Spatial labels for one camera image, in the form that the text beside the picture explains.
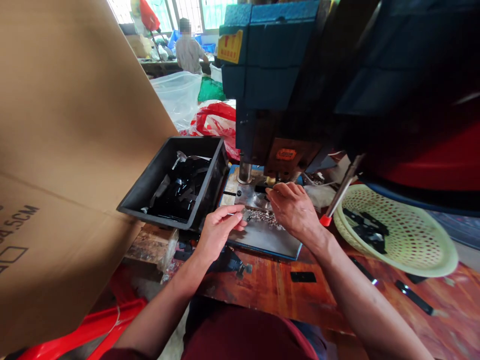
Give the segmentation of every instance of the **red-handled tool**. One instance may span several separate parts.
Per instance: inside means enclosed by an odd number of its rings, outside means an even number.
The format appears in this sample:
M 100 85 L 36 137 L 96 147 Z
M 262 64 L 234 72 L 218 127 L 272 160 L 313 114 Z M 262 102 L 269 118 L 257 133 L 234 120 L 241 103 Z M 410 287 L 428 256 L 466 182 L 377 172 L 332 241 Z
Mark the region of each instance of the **red-handled tool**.
M 344 195 L 347 192 L 347 189 L 349 188 L 350 183 L 352 182 L 352 179 L 355 176 L 355 171 L 357 171 L 360 161 L 362 161 L 364 156 L 365 154 L 357 155 L 355 157 L 355 160 L 353 160 L 353 162 L 348 167 L 345 173 L 345 176 L 341 181 L 340 188 L 338 189 L 335 196 L 333 197 L 333 200 L 331 201 L 331 204 L 328 207 L 328 210 L 320 219 L 320 224 L 322 224 L 324 227 L 328 227 L 330 225 L 330 222 L 332 221 L 332 216 L 335 210 L 337 209 L 337 206 L 340 204 L 340 202 L 344 198 Z

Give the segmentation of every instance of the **wooden workbench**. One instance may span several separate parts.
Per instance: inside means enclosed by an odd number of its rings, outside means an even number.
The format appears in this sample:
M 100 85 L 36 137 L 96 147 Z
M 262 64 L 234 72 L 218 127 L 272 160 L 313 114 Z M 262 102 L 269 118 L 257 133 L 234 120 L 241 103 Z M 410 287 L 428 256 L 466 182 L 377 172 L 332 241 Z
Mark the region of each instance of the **wooden workbench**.
M 435 358 L 480 359 L 480 274 L 459 264 L 449 276 L 430 278 L 415 285 L 404 272 L 353 249 L 342 239 L 333 221 L 329 230 L 345 252 L 354 256 L 378 280 L 376 287 Z M 156 265 L 167 251 L 169 236 L 169 231 L 146 224 L 126 257 Z M 280 262 L 239 249 L 234 252 L 244 264 L 252 265 L 251 273 L 245 271 L 242 278 L 235 272 L 207 274 L 198 294 L 352 334 L 322 269 L 306 247 L 302 247 L 294 262 Z M 182 264 L 173 259 L 164 279 L 171 278 Z M 292 282 L 290 272 L 312 272 L 316 282 Z M 427 315 L 401 293 L 395 287 L 396 280 L 401 280 L 429 303 L 435 309 L 434 315 Z

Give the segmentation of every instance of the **cardboard box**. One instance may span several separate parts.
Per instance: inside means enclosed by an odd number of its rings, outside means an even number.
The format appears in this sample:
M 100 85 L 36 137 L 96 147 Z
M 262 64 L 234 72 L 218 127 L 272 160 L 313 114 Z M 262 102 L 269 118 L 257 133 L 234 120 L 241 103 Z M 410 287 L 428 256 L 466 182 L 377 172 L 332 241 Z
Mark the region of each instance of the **cardboard box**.
M 143 35 L 127 35 L 125 36 L 133 53 L 137 58 L 146 58 L 150 56 L 154 42 Z
M 116 206 L 178 133 L 107 1 L 3 2 L 0 30 L 1 356 L 81 323 L 140 230 Z

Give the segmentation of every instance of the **machine warning label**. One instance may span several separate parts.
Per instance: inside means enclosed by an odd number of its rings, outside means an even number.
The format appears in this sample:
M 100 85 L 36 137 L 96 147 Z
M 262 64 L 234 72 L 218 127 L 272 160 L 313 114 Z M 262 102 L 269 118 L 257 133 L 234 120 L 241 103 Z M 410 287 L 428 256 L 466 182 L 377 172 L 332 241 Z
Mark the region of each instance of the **machine warning label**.
M 220 60 L 238 64 L 243 35 L 243 30 L 238 30 L 236 34 L 220 36 L 216 57 Z
M 295 159 L 296 155 L 297 155 L 297 152 L 293 149 L 280 149 L 276 153 L 276 158 L 278 160 L 291 161 L 291 160 Z

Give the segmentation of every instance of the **small black square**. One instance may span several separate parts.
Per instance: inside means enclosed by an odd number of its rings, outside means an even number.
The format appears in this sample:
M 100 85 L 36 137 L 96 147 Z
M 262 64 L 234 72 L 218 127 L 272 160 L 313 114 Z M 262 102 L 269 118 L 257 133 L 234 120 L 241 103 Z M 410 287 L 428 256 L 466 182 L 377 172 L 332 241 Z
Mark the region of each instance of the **small black square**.
M 290 273 L 291 280 L 294 283 L 316 283 L 315 274 L 310 271 L 292 271 Z
M 2 252 L 0 252 L 0 263 L 12 264 L 20 259 L 28 249 L 28 247 L 7 246 Z

